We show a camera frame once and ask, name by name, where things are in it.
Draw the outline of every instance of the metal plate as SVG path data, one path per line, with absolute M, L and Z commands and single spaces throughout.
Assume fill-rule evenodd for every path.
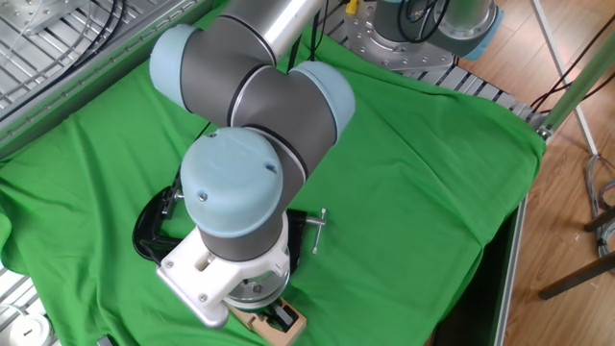
M 19 33 L 34 35 L 87 0 L 0 0 L 0 17 Z
M 359 2 L 356 14 L 346 14 L 344 26 L 353 52 L 398 72 L 440 71 L 453 64 L 453 54 L 429 43 L 400 43 L 380 36 L 373 24 L 376 5 L 376 2 Z

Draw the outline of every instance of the wooden floor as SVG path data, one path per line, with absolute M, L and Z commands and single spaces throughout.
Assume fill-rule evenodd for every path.
M 556 80 L 552 58 L 529 0 L 497 0 L 503 27 L 477 62 L 461 66 L 531 103 Z M 544 0 L 543 7 L 564 61 L 570 63 L 615 13 L 615 0 Z M 612 33 L 615 25 L 608 31 Z M 604 39 L 599 40 L 598 47 Z M 590 55 L 597 51 L 592 49 Z M 587 64 L 583 59 L 574 76 Z M 550 108 L 557 97 L 546 103 Z M 581 104 L 599 151 L 615 161 L 615 82 Z M 571 115 L 548 146 L 529 194 L 506 345 L 614 345 L 615 275 L 598 278 L 541 301 L 537 291 L 598 257 L 596 238 L 582 225 L 591 219 L 584 172 L 590 155 Z M 615 180 L 601 167 L 597 186 Z M 615 237 L 610 242 L 615 246 Z

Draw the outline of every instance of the green cloth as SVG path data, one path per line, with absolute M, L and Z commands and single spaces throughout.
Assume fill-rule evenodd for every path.
M 318 256 L 307 231 L 284 294 L 308 320 L 297 344 L 422 345 L 528 193 L 544 141 L 494 103 L 328 38 L 317 56 L 350 82 L 357 112 L 291 206 L 329 211 Z M 141 209 L 206 123 L 156 92 L 145 63 L 0 169 L 2 261 L 32 276 L 62 345 L 263 344 L 234 318 L 204 327 L 133 248 Z M 164 227 L 193 224 L 178 205 Z

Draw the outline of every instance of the metal grate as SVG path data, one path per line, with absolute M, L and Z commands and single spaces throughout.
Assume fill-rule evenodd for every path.
M 145 20 L 163 3 L 160 0 L 127 0 L 116 37 Z M 58 78 L 79 59 L 102 30 L 111 8 L 112 0 L 91 0 L 37 34 L 21 37 L 8 57 L 20 29 L 0 16 L 0 118 L 11 105 L 28 99 L 27 96 Z M 113 14 L 110 28 L 115 26 L 119 15 L 120 11 Z M 110 33 L 111 29 L 107 29 L 105 37 Z

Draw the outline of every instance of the wooden block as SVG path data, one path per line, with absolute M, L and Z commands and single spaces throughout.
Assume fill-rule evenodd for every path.
M 244 312 L 231 306 L 229 306 L 229 309 L 235 316 L 237 316 L 239 321 L 241 321 L 241 323 L 243 323 L 248 330 L 256 332 L 271 346 L 290 346 L 297 341 L 299 335 L 301 335 L 304 331 L 306 325 L 308 324 L 308 320 L 301 313 L 299 313 L 299 311 L 288 304 L 286 300 L 281 300 L 283 308 L 291 308 L 298 316 L 295 323 L 286 333 L 271 327 L 269 323 L 267 323 L 266 317 L 261 319 L 255 313 Z

